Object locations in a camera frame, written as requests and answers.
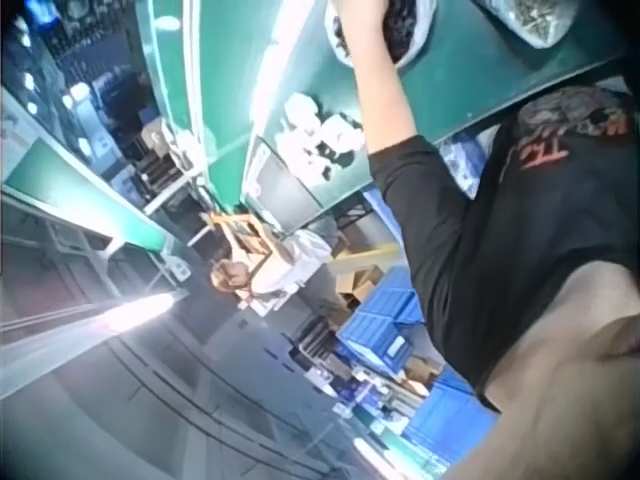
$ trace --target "hand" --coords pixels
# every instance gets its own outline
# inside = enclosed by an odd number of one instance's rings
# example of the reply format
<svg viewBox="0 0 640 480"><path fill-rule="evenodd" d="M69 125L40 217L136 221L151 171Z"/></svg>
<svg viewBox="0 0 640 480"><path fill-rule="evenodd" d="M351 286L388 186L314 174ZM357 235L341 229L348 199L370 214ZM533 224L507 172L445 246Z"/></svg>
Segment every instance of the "hand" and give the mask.
<svg viewBox="0 0 640 480"><path fill-rule="evenodd" d="M382 34L382 22L389 8L389 0L331 1L338 11L345 36L355 39Z"/></svg>

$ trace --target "blue crate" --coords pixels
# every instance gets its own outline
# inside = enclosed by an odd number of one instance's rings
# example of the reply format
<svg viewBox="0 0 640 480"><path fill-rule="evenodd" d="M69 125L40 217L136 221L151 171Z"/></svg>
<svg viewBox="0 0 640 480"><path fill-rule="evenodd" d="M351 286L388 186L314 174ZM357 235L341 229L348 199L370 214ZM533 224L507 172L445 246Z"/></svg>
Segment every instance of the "blue crate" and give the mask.
<svg viewBox="0 0 640 480"><path fill-rule="evenodd" d="M462 378L458 372L451 368L450 365L445 365L442 369L442 373L438 375L438 378L436 378L436 383L446 385L447 387L454 388L470 395L474 394L471 385L469 385L469 383L467 383L467 381Z"/></svg>
<svg viewBox="0 0 640 480"><path fill-rule="evenodd" d="M395 321L415 295L413 290L406 288L389 288L379 285L360 305L358 311Z"/></svg>
<svg viewBox="0 0 640 480"><path fill-rule="evenodd" d="M378 282L378 287L413 290L409 267L392 267Z"/></svg>
<svg viewBox="0 0 640 480"><path fill-rule="evenodd" d="M418 296L415 293L394 322L399 325L416 325L424 323L420 300L418 300Z"/></svg>
<svg viewBox="0 0 640 480"><path fill-rule="evenodd" d="M484 439L496 420L473 395L436 383L403 436L452 465Z"/></svg>
<svg viewBox="0 0 640 480"><path fill-rule="evenodd" d="M386 374L400 372L413 352L389 318L359 310L337 336L367 365Z"/></svg>

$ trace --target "skin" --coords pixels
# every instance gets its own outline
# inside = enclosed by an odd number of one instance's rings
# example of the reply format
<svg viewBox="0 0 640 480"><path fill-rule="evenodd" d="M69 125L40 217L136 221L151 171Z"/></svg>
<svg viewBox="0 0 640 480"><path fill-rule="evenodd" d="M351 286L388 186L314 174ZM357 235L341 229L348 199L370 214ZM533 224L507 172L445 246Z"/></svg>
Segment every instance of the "skin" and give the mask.
<svg viewBox="0 0 640 480"><path fill-rule="evenodd" d="M387 0L336 0L370 153L417 133L382 21ZM574 272L487 385L495 429L445 476L454 480L608 480L640 439L640 293L604 262Z"/></svg>

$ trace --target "white shirt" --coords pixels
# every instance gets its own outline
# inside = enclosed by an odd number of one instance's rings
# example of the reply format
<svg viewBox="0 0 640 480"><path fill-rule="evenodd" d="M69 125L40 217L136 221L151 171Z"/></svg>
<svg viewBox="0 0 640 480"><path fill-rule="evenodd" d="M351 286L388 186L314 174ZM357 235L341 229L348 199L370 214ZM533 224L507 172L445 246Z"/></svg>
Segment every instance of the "white shirt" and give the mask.
<svg viewBox="0 0 640 480"><path fill-rule="evenodd" d="M251 280L251 290L254 293L266 294L278 290L295 292L298 286L306 283L331 258L331 247L308 230L298 230L284 239L282 245L291 254L292 265L277 255L271 255ZM244 263L249 271L253 271L264 257L240 250L234 251L231 259Z"/></svg>

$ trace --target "man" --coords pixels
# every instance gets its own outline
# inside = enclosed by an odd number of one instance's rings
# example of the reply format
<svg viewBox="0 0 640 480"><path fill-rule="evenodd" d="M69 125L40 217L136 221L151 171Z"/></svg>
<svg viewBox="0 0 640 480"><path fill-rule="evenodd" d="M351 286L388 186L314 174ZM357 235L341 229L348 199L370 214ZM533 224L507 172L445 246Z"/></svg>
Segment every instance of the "man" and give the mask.
<svg viewBox="0 0 640 480"><path fill-rule="evenodd" d="M252 299L268 300L293 293L331 258L340 232L335 220L324 215L305 229L282 241L268 225L251 217L251 225L269 247L269 256L245 251L225 223L220 226L231 245L231 258L222 260L211 271L211 282L218 290Z"/></svg>
<svg viewBox="0 0 640 480"><path fill-rule="evenodd" d="M584 87L531 102L501 126L469 201L418 135L382 34L387 0L336 3L431 339L503 413L451 478L614 478L594 466L598 447L618 467L640 438L640 321L617 320L640 312L633 102Z"/></svg>

